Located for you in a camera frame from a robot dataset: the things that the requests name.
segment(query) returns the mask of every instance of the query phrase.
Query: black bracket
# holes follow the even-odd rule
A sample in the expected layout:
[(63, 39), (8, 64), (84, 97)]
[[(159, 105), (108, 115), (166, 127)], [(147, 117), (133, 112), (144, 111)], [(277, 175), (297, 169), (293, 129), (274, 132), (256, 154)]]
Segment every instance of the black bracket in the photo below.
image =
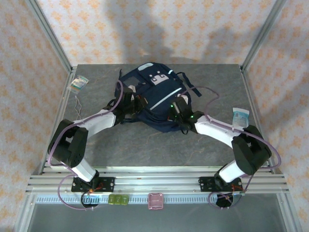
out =
[[(114, 192), (115, 177), (97, 177), (97, 186), (100, 186), (96, 192)], [(73, 178), (72, 192), (87, 192), (93, 189), (92, 185), (88, 182), (83, 181), (78, 177)]]
[(215, 177), (213, 176), (202, 176), (199, 178), (199, 186), (201, 188), (201, 192), (233, 192), (233, 191), (241, 191), (242, 183), (240, 178), (236, 178), (230, 183), (227, 183), (222, 188), (220, 188), (217, 184), (215, 184)]

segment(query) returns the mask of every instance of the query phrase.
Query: small package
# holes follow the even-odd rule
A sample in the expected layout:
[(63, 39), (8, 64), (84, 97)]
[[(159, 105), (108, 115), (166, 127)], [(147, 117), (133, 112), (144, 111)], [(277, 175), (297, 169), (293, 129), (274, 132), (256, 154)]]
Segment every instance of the small package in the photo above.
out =
[(249, 125), (249, 110), (240, 108), (233, 108), (233, 126), (240, 126), (243, 128)]
[(87, 78), (78, 75), (77, 78), (75, 78), (67, 87), (67, 89), (77, 95), (79, 91), (81, 91), (87, 85), (88, 82), (89, 80)]

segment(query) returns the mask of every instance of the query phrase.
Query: orange floral pattern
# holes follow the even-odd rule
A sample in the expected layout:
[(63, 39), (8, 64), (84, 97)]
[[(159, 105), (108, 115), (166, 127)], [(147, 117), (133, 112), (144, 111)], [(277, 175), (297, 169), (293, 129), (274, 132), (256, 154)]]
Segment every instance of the orange floral pattern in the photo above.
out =
[(308, 19), (307, 1), (287, 1), (248, 71), (262, 127), (282, 156), (281, 171), (303, 231), (309, 231), (309, 201), (303, 194), (309, 191)]
[(275, 0), (38, 0), (70, 62), (242, 63)]
[(0, 230), (13, 231), (67, 73), (24, 0), (0, 7)]

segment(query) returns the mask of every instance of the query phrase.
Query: backpack strap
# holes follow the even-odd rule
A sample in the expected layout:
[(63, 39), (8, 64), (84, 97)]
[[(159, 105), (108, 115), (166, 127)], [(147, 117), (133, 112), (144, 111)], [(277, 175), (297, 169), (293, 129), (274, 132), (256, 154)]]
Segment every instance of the backpack strap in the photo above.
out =
[[(193, 87), (194, 87), (194, 85), (191, 84), (189, 78), (186, 76), (186, 74), (185, 74), (184, 72), (178, 72), (178, 73), (176, 73), (176, 75), (178, 75), (178, 74), (182, 74), (182, 75), (183, 75), (183, 78), (184, 78), (185, 82), (187, 83), (187, 85), (189, 86), (189, 88), (193, 88)], [(202, 96), (202, 94), (198, 91), (198, 89), (194, 88), (194, 89), (192, 89), (192, 91), (193, 91), (198, 97)]]

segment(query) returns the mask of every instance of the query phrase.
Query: white cord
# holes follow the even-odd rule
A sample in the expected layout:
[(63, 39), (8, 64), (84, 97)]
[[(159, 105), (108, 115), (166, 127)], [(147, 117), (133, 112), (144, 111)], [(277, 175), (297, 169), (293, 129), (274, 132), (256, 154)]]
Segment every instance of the white cord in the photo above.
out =
[(79, 100), (78, 100), (78, 98), (77, 98), (76, 95), (75, 95), (75, 99), (76, 99), (76, 104), (75, 104), (74, 109), (75, 109), (75, 111), (76, 111), (76, 113), (77, 113), (77, 118), (76, 118), (76, 120), (82, 120), (82, 117), (81, 117), (82, 105), (81, 105), (81, 103), (79, 102)]

